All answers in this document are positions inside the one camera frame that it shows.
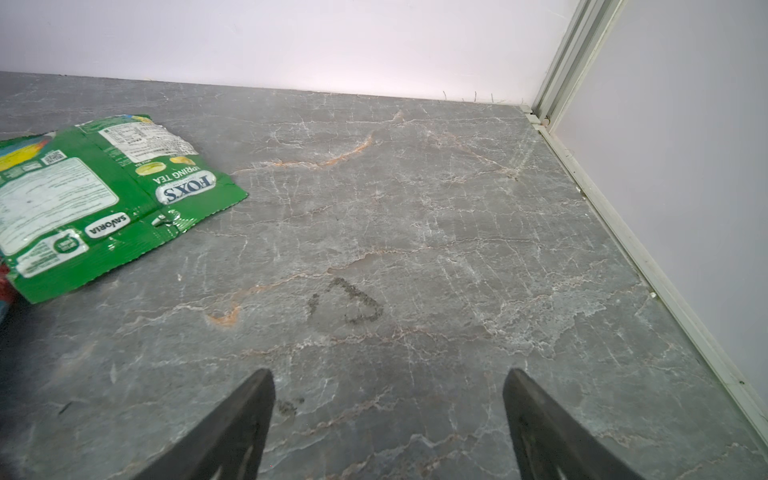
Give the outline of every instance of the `dark stain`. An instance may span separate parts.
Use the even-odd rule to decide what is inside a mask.
[[[313,293],[312,298],[310,298],[310,301],[307,302],[307,306],[310,308],[310,316],[312,316],[317,311],[317,305],[320,303],[320,294],[319,293]]]
[[[296,416],[296,412],[298,411],[296,406],[287,400],[278,400],[276,406],[277,411],[286,417]]]
[[[359,325],[360,323],[364,322],[375,322],[381,318],[381,315],[384,313],[384,307],[381,306],[379,302],[375,301],[368,293],[363,292],[361,289],[352,285],[350,282],[346,281],[340,276],[337,276],[331,280],[331,283],[329,283],[328,287],[326,288],[326,292],[331,291],[331,289],[335,286],[342,287],[346,294],[349,296],[350,300],[359,300],[363,305],[373,309],[373,313],[370,315],[358,315],[353,318],[349,318],[345,315],[344,320],[347,323]]]
[[[62,413],[66,412],[67,409],[72,405],[72,402],[67,402],[67,405],[61,408],[61,410],[58,411],[58,414],[61,415]]]

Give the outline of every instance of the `green snack wrapper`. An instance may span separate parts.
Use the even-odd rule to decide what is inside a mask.
[[[0,141],[0,252],[37,303],[84,285],[247,193],[145,115]]]

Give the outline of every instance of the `nutrition label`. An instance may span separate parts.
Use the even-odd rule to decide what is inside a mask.
[[[31,278],[87,251],[88,245],[83,243],[76,231],[64,230],[40,240],[19,255],[16,270],[24,278]]]
[[[156,124],[131,122],[98,133],[135,164],[164,155],[197,155],[192,145]]]
[[[79,158],[29,172],[0,187],[0,250],[13,255],[43,233],[117,202]]]

